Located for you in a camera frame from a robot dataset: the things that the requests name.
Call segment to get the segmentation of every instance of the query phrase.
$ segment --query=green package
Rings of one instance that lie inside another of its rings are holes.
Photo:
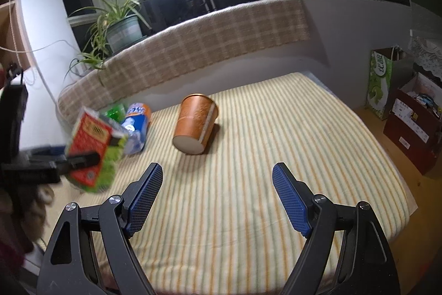
[[[413,57],[399,47],[371,51],[367,107],[380,119],[390,113],[395,90],[413,77]]]

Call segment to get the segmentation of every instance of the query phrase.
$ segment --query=soda can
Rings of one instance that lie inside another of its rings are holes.
[[[143,150],[151,117],[152,112],[146,104],[134,103],[129,107],[122,124],[129,131],[124,154],[131,155]]]

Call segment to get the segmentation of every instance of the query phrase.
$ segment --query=bed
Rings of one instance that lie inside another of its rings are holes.
[[[153,113],[145,150],[121,162],[109,191],[71,189],[71,199],[57,201],[100,204],[121,194],[151,162],[162,165],[162,188],[130,241],[158,293],[281,290],[304,238],[293,230],[272,185],[271,169],[280,161],[313,193],[337,204],[368,201],[390,240],[407,224],[409,190],[392,161],[357,115],[307,76],[292,73],[212,98],[220,114],[204,154],[175,149],[179,106],[160,110]],[[51,211],[49,230],[62,209]],[[102,242],[94,240],[102,273],[109,275]],[[337,233],[323,283],[334,273],[341,240]]]

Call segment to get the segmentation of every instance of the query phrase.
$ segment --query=wooden floor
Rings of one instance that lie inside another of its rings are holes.
[[[401,150],[383,134],[385,121],[380,121],[366,109],[359,109],[356,113],[387,151],[419,207],[411,215],[409,224],[390,244],[401,292],[405,295],[419,281],[442,246],[442,157],[430,174],[422,176]]]

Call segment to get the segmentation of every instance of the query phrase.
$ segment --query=white wall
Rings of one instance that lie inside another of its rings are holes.
[[[373,0],[303,0],[311,39],[236,57],[136,94],[152,110],[192,93],[212,94],[297,71],[311,71],[349,107],[365,104],[370,50],[407,48],[410,7]]]
[[[20,3],[31,49],[39,49],[61,39],[74,46],[57,43],[34,52],[41,73],[56,99],[63,87],[72,82],[70,75],[65,79],[65,74],[78,52],[63,0],[20,0]],[[65,143],[66,136],[57,121],[55,105],[35,69],[26,72],[27,78],[33,79],[31,72],[37,78],[34,85],[27,85],[29,98],[20,147]]]
[[[412,2],[413,36],[442,38],[442,17]]]

